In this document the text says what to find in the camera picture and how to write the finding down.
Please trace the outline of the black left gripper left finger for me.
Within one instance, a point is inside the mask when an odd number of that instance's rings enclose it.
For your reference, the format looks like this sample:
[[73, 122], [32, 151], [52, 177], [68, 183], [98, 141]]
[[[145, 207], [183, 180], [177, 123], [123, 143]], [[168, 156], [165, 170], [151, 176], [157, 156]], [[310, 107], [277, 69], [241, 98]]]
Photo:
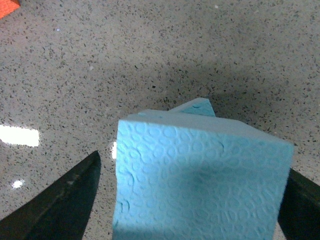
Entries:
[[0, 221], [2, 240], [80, 240], [98, 190], [101, 158], [92, 152]]

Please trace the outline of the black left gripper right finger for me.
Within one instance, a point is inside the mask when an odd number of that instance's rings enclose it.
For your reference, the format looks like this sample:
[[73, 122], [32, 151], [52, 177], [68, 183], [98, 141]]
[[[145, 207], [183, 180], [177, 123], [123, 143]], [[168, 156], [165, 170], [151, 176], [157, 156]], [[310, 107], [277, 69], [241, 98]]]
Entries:
[[290, 169], [277, 220], [287, 240], [318, 240], [320, 186]]

